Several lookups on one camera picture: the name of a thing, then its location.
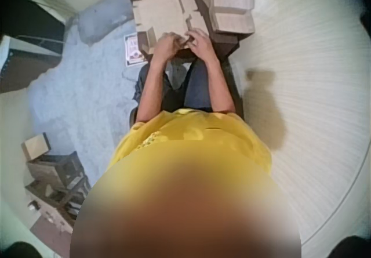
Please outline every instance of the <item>forearm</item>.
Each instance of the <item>forearm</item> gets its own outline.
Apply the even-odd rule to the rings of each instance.
[[[219,60],[215,57],[206,62],[209,79],[210,101],[214,112],[236,112]]]
[[[165,64],[151,62],[138,107],[136,122],[148,122],[161,112],[162,74]]]

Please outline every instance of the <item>hand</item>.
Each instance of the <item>hand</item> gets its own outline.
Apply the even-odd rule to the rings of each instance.
[[[186,35],[194,38],[192,42],[187,42],[187,45],[197,57],[205,63],[217,60],[213,45],[207,33],[201,29],[194,28],[186,32]]]
[[[181,49],[182,37],[173,32],[164,33],[157,41],[152,62],[164,65]]]

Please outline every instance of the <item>small cardboard box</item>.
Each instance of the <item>small cardboard box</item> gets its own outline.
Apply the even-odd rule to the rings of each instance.
[[[215,31],[250,34],[255,32],[251,10],[254,0],[203,0],[209,7]]]
[[[133,2],[137,32],[145,32],[146,43],[139,49],[151,55],[157,40],[166,32],[174,32],[185,39],[190,28],[200,28],[208,33],[205,21],[197,11],[195,0],[141,0]]]
[[[51,150],[45,132],[23,142],[21,147],[27,161],[32,161]]]

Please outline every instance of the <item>person's left arm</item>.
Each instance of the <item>person's left arm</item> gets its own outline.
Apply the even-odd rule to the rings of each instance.
[[[161,112],[164,69],[181,48],[181,36],[164,34],[157,42],[138,107],[136,122],[149,122]]]

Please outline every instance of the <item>dark pants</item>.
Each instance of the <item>dark pants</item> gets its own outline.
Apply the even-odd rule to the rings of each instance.
[[[134,99],[140,102],[144,84],[147,79],[149,64],[139,72],[135,86]],[[205,63],[196,59],[185,76],[185,80],[178,90],[174,90],[168,76],[163,73],[162,106],[161,110],[174,112],[179,108],[192,108],[206,112],[212,112],[208,72]]]

